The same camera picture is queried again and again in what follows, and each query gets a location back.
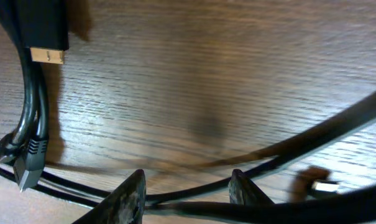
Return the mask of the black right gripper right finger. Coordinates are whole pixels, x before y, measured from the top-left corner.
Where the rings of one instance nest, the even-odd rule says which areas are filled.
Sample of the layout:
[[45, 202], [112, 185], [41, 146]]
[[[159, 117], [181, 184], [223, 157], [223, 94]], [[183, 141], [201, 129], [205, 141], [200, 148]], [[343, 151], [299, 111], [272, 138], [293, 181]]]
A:
[[243, 171], [234, 169], [228, 183], [229, 200], [238, 205], [274, 205], [275, 203], [255, 185]]

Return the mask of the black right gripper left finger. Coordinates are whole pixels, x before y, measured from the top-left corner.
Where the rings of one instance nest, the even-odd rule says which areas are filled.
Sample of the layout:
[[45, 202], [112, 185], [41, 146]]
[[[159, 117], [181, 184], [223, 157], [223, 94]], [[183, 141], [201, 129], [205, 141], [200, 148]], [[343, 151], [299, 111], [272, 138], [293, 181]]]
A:
[[141, 224], [145, 199], [145, 173], [138, 169], [73, 224]]

